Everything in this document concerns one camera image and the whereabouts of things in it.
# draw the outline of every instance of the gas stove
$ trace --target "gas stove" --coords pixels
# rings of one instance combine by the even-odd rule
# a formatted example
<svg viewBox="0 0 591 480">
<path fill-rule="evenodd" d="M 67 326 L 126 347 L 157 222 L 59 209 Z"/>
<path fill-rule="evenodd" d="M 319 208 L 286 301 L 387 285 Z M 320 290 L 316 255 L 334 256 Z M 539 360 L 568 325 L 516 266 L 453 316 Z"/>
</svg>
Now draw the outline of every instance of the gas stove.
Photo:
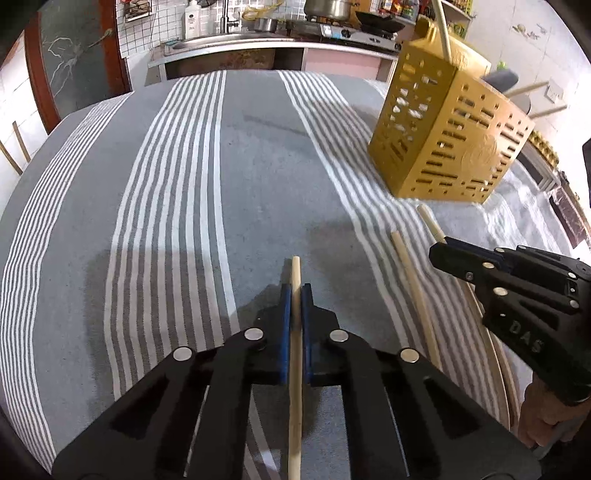
<svg viewBox="0 0 591 480">
<path fill-rule="evenodd" d="M 347 25 L 331 24 L 322 21 L 288 20 L 287 31 L 290 36 L 302 35 L 320 37 L 345 44 L 363 44 L 373 48 L 399 52 L 401 45 L 394 39 L 396 34 L 378 31 L 382 35 L 366 33 Z"/>
</svg>

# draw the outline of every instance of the wooden stick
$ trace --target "wooden stick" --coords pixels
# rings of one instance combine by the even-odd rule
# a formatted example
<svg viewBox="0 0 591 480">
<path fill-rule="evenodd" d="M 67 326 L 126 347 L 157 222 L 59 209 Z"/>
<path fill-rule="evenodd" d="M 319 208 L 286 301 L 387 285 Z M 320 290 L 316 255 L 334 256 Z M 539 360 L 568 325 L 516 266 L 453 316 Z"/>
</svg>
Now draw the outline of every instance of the wooden stick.
<svg viewBox="0 0 591 480">
<path fill-rule="evenodd" d="M 431 213 L 429 213 L 427 205 L 421 203 L 417 207 L 417 211 L 423 219 L 423 222 L 425 222 L 425 225 L 427 225 L 427 228 L 431 232 L 431 235 L 433 235 L 433 238 L 435 238 L 435 241 L 440 242 L 442 244 L 447 243 L 445 241 L 445 234 L 443 233 L 443 230 L 441 230 L 441 228 L 439 228 L 439 225 L 433 221 L 433 218 L 431 218 Z"/>
<path fill-rule="evenodd" d="M 445 234 L 441 230 L 438 224 L 435 223 L 433 218 L 431 217 L 427 206 L 424 204 L 420 204 L 417 207 L 419 215 L 429 228 L 431 234 L 435 237 L 435 240 L 438 242 L 446 243 L 445 242 Z M 468 305 L 470 307 L 470 311 L 472 312 L 472 317 L 476 321 L 476 325 L 478 331 L 480 333 L 480 337 L 482 338 L 482 342 L 485 347 L 486 357 L 489 362 L 489 366 L 491 368 L 491 375 L 492 380 L 494 383 L 495 391 L 497 398 L 499 400 L 499 409 L 500 409 L 500 421 L 501 423 L 507 428 L 508 430 L 511 429 L 512 422 L 511 422 L 511 408 L 509 404 L 514 404 L 514 399 L 517 398 L 517 394 L 515 396 L 512 395 L 513 392 L 509 392 L 507 394 L 507 390 L 505 385 L 513 385 L 515 387 L 513 376 L 511 374 L 511 367 L 509 366 L 509 362 L 505 355 L 505 352 L 502 349 L 502 345 L 500 342 L 494 342 L 492 340 L 492 335 L 488 331 L 488 329 L 482 324 L 482 309 L 480 308 L 480 303 L 472 290 L 472 287 L 469 283 L 458 280 L 460 289 L 462 290 Z"/>
<path fill-rule="evenodd" d="M 2 142 L 0 142 L 0 151 L 6 157 L 6 159 L 8 160 L 8 163 L 10 163 L 10 165 L 12 165 L 12 168 L 14 168 L 19 175 L 22 175 L 21 167 L 19 167 L 18 163 L 16 163 L 14 161 L 14 158 L 12 157 L 12 155 L 10 153 L 8 153 L 8 150 L 6 149 L 6 147 L 4 146 L 4 144 Z"/>
<path fill-rule="evenodd" d="M 421 321 L 421 325 L 423 327 L 425 340 L 427 341 L 429 360 L 439 370 L 443 370 L 441 365 L 441 355 L 439 354 L 439 347 L 437 346 L 437 338 L 435 336 L 435 330 L 433 329 L 433 322 L 431 321 L 431 316 L 429 315 L 429 310 L 427 309 L 427 304 L 425 303 L 423 289 L 419 283 L 417 271 L 410 260 L 408 249 L 406 248 L 400 233 L 392 232 L 391 238 L 392 243 L 398 252 L 398 256 L 400 257 L 400 261 L 402 262 L 402 266 L 404 267 L 407 282 L 410 286 L 410 293 L 413 297 L 414 306 L 417 309 L 418 318 Z"/>
<path fill-rule="evenodd" d="M 549 84 L 550 84 L 549 81 L 532 83 L 532 84 L 526 85 L 522 88 L 516 88 L 515 90 L 509 90 L 508 92 L 505 92 L 505 96 L 507 98 L 512 98 L 516 95 L 521 95 L 522 93 L 533 92 L 534 90 L 537 90 L 538 88 L 547 87 Z"/>
<path fill-rule="evenodd" d="M 452 46 L 449 42 L 449 32 L 447 31 L 447 22 L 445 20 L 445 12 L 441 0 L 431 0 L 433 9 L 435 10 L 435 19 L 437 27 L 439 28 L 439 36 L 441 37 L 441 49 L 443 50 L 443 60 L 448 63 L 452 62 Z"/>
<path fill-rule="evenodd" d="M 568 105 L 562 105 L 562 106 L 557 106 L 555 108 L 550 108 L 548 110 L 543 110 L 538 113 L 532 113 L 530 115 L 530 119 L 534 120 L 536 118 L 542 118 L 543 116 L 552 115 L 553 113 L 558 113 L 558 112 L 561 112 L 562 110 L 566 110 L 568 107 L 569 107 Z"/>
<path fill-rule="evenodd" d="M 302 340 L 301 340 L 301 270 L 300 257 L 291 260 L 291 329 L 290 329 L 290 425 L 287 477 L 300 480 L 302 424 Z"/>
<path fill-rule="evenodd" d="M 27 147 L 25 146 L 25 142 L 22 140 L 21 131 L 18 129 L 16 122 L 12 122 L 12 128 L 14 129 L 14 133 L 17 136 L 18 144 L 21 146 L 22 154 L 25 155 L 25 159 L 27 160 L 27 163 L 29 163 L 31 161 L 31 156 L 29 155 Z"/>
</svg>

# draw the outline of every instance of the soap bottle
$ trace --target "soap bottle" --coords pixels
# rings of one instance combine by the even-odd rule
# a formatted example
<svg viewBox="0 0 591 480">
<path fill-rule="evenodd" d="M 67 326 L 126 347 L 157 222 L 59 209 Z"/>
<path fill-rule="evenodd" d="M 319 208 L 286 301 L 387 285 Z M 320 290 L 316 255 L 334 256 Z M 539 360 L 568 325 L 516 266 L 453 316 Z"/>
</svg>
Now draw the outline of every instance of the soap bottle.
<svg viewBox="0 0 591 480">
<path fill-rule="evenodd" d="M 201 6 L 197 0 L 191 0 L 184 13 L 185 40 L 201 35 Z"/>
</svg>

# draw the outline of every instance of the faucet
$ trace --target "faucet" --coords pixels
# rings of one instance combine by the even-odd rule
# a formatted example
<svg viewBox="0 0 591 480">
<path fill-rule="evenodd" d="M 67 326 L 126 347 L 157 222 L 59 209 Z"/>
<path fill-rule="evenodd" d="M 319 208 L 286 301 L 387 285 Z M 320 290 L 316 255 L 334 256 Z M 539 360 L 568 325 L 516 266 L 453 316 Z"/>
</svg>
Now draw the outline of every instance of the faucet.
<svg viewBox="0 0 591 480">
<path fill-rule="evenodd" d="M 229 4 L 230 0 L 223 0 L 222 17 L 220 18 L 220 34 L 228 33 L 228 27 L 237 27 L 240 23 L 238 20 L 230 20 L 228 17 Z"/>
</svg>

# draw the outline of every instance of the table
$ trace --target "table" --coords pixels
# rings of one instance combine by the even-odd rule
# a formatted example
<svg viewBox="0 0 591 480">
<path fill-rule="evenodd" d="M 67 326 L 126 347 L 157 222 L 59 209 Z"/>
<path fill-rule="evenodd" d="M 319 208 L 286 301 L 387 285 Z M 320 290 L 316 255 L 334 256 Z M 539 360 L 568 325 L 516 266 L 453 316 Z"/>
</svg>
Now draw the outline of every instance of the table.
<svg viewBox="0 0 591 480">
<path fill-rule="evenodd" d="M 429 264 L 418 202 L 393 198 L 366 154 L 386 89 L 307 72 L 214 72 L 63 120 L 0 221 L 0 406 L 47 469 L 172 349 L 219 346 L 251 325 L 277 302 L 294 254 L 342 328 L 374 348 L 425 352 L 393 230 L 426 294 L 444 372 L 498 415 L 466 300 Z M 462 240 L 570 252 L 518 163 L 484 205 L 427 204 Z M 522 393 L 531 371 L 514 368 Z M 250 478 L 285 476 L 287 398 L 253 392 Z M 302 477 L 348 478 L 339 390 L 305 390 L 304 412 Z"/>
</svg>

